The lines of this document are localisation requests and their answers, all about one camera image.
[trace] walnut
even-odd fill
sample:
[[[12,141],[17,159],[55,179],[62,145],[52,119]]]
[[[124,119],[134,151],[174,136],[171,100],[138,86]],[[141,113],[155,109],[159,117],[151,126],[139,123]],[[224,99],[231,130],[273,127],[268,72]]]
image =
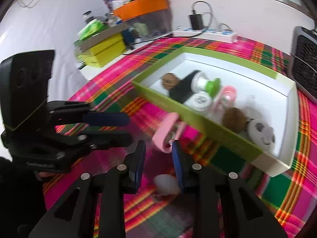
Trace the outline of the walnut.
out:
[[[166,73],[162,77],[162,86],[166,90],[170,90],[175,87],[180,82],[180,79],[176,77],[173,73]]]
[[[226,109],[222,117],[222,125],[235,133],[243,131],[247,121],[244,113],[236,107]]]

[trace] blue gripper pad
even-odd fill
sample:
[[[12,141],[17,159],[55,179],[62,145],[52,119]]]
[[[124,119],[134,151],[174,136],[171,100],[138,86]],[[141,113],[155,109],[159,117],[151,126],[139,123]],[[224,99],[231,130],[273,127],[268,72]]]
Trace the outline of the blue gripper pad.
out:
[[[131,162],[129,177],[135,183],[136,192],[140,188],[145,161],[146,145],[143,140],[139,140]]]
[[[126,113],[87,113],[82,119],[90,126],[127,126],[130,120]]]
[[[179,189],[183,192],[185,189],[183,168],[184,167],[186,168],[186,166],[182,164],[181,153],[182,151],[180,150],[180,144],[178,140],[176,140],[172,143],[172,158],[173,158],[173,164],[175,168],[175,173],[176,173]]]

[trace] table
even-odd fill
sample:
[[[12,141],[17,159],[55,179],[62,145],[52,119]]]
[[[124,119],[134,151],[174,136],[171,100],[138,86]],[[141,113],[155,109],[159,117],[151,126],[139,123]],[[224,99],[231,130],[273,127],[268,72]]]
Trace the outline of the table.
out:
[[[171,154],[163,154],[151,145],[166,112],[139,97],[130,80],[149,65],[181,46],[211,49],[239,56],[275,71],[285,73],[289,56],[262,43],[239,38],[237,43],[190,39],[161,39],[137,54],[126,56],[96,76],[72,98],[73,101],[93,103],[99,111],[122,111],[130,115],[128,130],[135,140],[147,143],[147,153],[141,188],[137,195],[125,195],[126,236],[135,237],[191,237],[191,198],[169,196],[156,200],[153,196],[154,176],[173,173]],[[183,149],[193,155],[196,162],[215,168],[222,173],[236,172],[244,178],[256,194],[272,211],[289,237],[294,237],[303,227],[317,204],[317,106],[300,91],[299,132],[293,166],[276,177],[269,177],[259,169],[233,154],[205,135],[187,127],[180,142]],[[72,135],[86,128],[85,124],[59,126],[58,131]],[[93,175],[107,172],[120,164],[125,155],[134,150],[113,148],[94,151],[79,159],[69,174],[58,174],[44,184],[47,208],[83,173]],[[98,236],[99,208],[96,214],[94,237]]]
[[[171,32],[158,36],[157,38],[160,37],[164,37],[164,36],[168,36],[172,34]],[[138,50],[139,48],[146,46],[147,44],[149,44],[151,41],[148,42],[144,42],[141,44],[137,44],[134,45],[134,49],[133,50],[128,50],[126,52],[124,52],[125,54],[129,54],[129,53],[134,53],[136,50]],[[96,77],[98,74],[102,73],[105,69],[109,68],[110,66],[112,66],[113,64],[115,64],[117,61],[121,60],[123,57],[125,57],[124,55],[119,55],[118,57],[114,58],[112,61],[110,61],[109,63],[107,63],[105,66],[103,66],[102,68],[97,68],[97,67],[92,67],[92,66],[85,66],[84,68],[82,68],[80,70],[80,73],[85,77],[86,80],[90,81],[92,80],[94,77]]]

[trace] power strip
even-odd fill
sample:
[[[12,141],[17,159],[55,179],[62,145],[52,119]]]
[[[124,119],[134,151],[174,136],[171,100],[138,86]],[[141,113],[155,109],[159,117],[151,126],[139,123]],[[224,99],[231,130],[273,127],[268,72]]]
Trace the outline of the power strip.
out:
[[[193,36],[201,32],[201,30],[193,30],[191,28],[185,28],[185,29],[179,29],[173,31],[175,37],[187,37],[187,36]],[[234,43],[237,42],[238,34],[233,31],[215,31],[214,29],[208,29],[206,32],[200,34],[197,36],[199,39],[206,39],[206,40],[214,40],[214,41],[220,41],[224,43]]]

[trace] white egg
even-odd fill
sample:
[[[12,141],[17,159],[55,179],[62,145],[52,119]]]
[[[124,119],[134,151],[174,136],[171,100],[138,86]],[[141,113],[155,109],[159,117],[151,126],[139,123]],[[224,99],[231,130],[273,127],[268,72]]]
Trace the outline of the white egg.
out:
[[[177,195],[180,193],[178,182],[175,176],[159,175],[154,177],[156,191],[161,196]]]

